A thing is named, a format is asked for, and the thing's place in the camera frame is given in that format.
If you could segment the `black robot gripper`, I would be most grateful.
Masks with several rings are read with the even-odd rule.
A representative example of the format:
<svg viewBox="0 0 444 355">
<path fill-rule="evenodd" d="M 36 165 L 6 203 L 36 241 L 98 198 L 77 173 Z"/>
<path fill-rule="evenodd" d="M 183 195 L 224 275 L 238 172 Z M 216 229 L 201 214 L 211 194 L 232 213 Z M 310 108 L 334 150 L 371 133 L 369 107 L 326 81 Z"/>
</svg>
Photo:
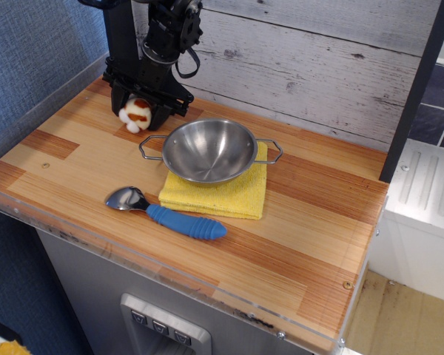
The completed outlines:
<svg viewBox="0 0 444 355">
<path fill-rule="evenodd" d="M 107 68 L 103 79 L 111 86 L 111 106 L 118 116 L 131 95 L 143 98 L 154 105 L 148 130 L 156 131 L 170 115 L 184 116 L 193 101 L 193 95 L 179 84 L 173 74 L 172 66 L 157 63 L 147 58 L 139 60 L 135 76 L 115 71 L 106 58 Z"/>
</svg>

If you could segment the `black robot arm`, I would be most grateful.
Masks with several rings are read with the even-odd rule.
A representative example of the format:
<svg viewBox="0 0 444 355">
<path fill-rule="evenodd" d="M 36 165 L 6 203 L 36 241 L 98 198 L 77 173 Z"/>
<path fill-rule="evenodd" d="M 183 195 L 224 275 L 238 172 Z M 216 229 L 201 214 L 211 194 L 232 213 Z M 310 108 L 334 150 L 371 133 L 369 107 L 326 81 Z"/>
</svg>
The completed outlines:
<svg viewBox="0 0 444 355">
<path fill-rule="evenodd" d="M 157 130 L 171 115 L 184 116 L 193 95 L 174 77 L 180 55 L 193 50 L 203 34 L 201 1 L 148 1 L 148 31 L 137 41 L 132 1 L 86 1 L 104 14 L 110 51 L 103 79 L 111 87 L 112 111 L 118 113 L 131 95 L 152 107 L 149 130 Z"/>
</svg>

